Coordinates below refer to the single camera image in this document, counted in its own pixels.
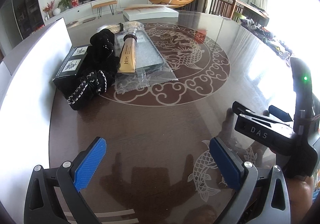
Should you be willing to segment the wooden side desk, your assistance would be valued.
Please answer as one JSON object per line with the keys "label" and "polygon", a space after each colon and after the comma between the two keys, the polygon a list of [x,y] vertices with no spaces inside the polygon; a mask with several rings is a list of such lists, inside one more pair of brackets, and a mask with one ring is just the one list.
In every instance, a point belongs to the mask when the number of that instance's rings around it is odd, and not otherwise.
{"label": "wooden side desk", "polygon": [[236,0],[235,11],[252,19],[256,24],[261,26],[267,26],[269,23],[269,17],[265,12],[260,11],[258,8],[255,8],[241,0]]}

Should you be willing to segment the clear plastic zip bag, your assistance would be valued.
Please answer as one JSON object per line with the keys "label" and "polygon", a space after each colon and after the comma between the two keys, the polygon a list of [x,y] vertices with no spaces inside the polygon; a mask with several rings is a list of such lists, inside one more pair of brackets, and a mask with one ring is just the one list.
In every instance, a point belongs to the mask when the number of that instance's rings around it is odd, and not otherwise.
{"label": "clear plastic zip bag", "polygon": [[125,22],[122,26],[123,31],[115,36],[116,56],[121,56],[125,35],[134,34],[136,37],[136,69],[134,73],[117,74],[115,83],[117,94],[178,80],[167,61],[149,38],[142,23]]}

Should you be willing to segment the dark wooden chair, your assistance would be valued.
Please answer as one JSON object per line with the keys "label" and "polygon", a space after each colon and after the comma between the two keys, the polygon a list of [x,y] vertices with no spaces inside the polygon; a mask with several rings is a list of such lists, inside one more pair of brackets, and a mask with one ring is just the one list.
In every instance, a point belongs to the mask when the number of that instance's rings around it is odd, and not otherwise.
{"label": "dark wooden chair", "polygon": [[203,12],[231,19],[237,0],[205,0]]}

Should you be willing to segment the beige cosmetic tube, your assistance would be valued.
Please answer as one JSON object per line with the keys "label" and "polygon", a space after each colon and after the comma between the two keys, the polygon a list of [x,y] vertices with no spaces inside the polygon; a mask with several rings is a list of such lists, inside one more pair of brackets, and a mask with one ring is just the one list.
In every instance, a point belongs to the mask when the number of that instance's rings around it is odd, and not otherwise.
{"label": "beige cosmetic tube", "polygon": [[129,33],[124,36],[124,44],[120,53],[119,73],[128,74],[136,71],[136,42],[135,34]]}

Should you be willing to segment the white cardboard storage box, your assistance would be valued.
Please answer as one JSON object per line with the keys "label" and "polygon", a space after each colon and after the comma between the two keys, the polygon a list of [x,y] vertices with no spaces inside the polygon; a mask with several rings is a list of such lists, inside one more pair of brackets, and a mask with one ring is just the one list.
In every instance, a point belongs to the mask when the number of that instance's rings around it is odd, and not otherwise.
{"label": "white cardboard storage box", "polygon": [[9,78],[1,94],[1,203],[16,223],[23,223],[34,167],[49,166],[52,78],[71,47],[59,19],[23,40],[1,63],[1,76]]}

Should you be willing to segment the black printed box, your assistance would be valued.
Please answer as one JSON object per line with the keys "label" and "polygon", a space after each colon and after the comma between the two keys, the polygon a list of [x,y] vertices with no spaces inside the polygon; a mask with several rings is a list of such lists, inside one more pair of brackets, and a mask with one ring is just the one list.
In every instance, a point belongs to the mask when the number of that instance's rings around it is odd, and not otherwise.
{"label": "black printed box", "polygon": [[63,93],[69,93],[80,77],[88,46],[71,47],[52,81]]}

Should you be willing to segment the white flat box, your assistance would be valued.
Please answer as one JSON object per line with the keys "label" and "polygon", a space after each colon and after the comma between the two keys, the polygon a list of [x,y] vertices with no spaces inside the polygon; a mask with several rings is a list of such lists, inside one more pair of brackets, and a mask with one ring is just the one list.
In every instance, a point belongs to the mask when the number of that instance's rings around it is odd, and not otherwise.
{"label": "white flat box", "polygon": [[123,15],[129,21],[178,18],[179,12],[171,6],[162,4],[133,4],[123,10]]}

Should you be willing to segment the bundle of bamboo sticks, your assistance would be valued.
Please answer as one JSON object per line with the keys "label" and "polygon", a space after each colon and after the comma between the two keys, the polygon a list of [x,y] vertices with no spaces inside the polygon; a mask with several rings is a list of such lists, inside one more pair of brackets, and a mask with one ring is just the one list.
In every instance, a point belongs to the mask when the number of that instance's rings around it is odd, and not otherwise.
{"label": "bundle of bamboo sticks", "polygon": [[144,28],[144,25],[138,21],[128,21],[121,22],[113,25],[103,25],[97,29],[97,33],[103,29],[110,30],[113,34],[118,34],[120,32],[128,32],[131,29],[141,30]]}

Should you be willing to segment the black trimmed hair band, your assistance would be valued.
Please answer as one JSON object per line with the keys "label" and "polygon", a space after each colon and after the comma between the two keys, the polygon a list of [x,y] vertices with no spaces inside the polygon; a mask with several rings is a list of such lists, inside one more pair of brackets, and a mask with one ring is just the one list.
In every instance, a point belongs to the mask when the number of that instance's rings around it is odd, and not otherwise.
{"label": "black trimmed hair band", "polygon": [[107,91],[107,76],[102,70],[91,71],[80,78],[80,84],[67,98],[73,110],[85,107],[95,95]]}

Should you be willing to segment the black velvet hair scrunchie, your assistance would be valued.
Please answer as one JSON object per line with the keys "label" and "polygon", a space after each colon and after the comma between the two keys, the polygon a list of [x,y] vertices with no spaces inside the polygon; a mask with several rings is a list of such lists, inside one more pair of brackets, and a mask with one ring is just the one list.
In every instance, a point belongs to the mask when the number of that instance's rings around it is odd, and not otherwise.
{"label": "black velvet hair scrunchie", "polygon": [[69,93],[63,93],[66,99],[80,84],[80,78],[91,71],[102,70],[106,74],[107,90],[114,84],[120,62],[120,58],[115,55],[114,40],[115,35],[108,29],[103,29],[90,38],[90,45],[87,49],[87,56],[82,63],[78,82]]}

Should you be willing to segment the wooden bench stool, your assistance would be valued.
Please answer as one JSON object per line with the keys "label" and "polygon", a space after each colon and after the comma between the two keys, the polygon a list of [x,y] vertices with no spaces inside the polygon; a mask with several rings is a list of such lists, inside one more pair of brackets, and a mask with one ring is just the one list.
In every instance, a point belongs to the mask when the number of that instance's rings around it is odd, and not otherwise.
{"label": "wooden bench stool", "polygon": [[97,10],[97,17],[101,18],[102,17],[102,8],[109,6],[111,14],[114,15],[114,8],[116,7],[118,1],[117,0],[112,0],[112,1],[107,1],[107,2],[102,2],[100,4],[95,4],[94,6],[92,6],[92,9],[96,9]]}

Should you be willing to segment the white tv cabinet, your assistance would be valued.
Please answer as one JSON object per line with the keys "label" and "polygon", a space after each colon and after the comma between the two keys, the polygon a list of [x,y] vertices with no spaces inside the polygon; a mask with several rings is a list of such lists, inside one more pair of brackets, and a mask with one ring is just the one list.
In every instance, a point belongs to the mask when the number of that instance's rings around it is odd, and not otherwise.
{"label": "white tv cabinet", "polygon": [[65,24],[73,21],[83,21],[92,17],[101,17],[107,14],[116,14],[123,11],[126,7],[135,4],[147,4],[148,0],[95,0],[81,4],[77,7],[67,9],[66,11],[53,16],[44,22],[49,25],[58,19],[63,18]]}

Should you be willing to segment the red flower vase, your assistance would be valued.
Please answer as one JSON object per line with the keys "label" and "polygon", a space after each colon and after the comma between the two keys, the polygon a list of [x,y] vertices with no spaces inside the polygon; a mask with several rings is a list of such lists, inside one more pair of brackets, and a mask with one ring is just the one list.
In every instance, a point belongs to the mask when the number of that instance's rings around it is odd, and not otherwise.
{"label": "red flower vase", "polygon": [[54,8],[54,4],[55,4],[55,1],[50,1],[47,3],[47,5],[42,9],[43,12],[46,14],[45,17],[46,19],[50,19],[54,16],[58,16],[60,15],[61,13],[61,9],[59,7],[57,8]]}

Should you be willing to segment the black display cabinet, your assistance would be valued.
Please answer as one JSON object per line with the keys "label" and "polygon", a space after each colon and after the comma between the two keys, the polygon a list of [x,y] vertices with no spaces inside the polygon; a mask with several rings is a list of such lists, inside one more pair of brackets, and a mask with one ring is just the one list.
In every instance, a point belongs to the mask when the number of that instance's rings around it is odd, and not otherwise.
{"label": "black display cabinet", "polygon": [[44,26],[38,0],[12,0],[12,4],[22,39]]}

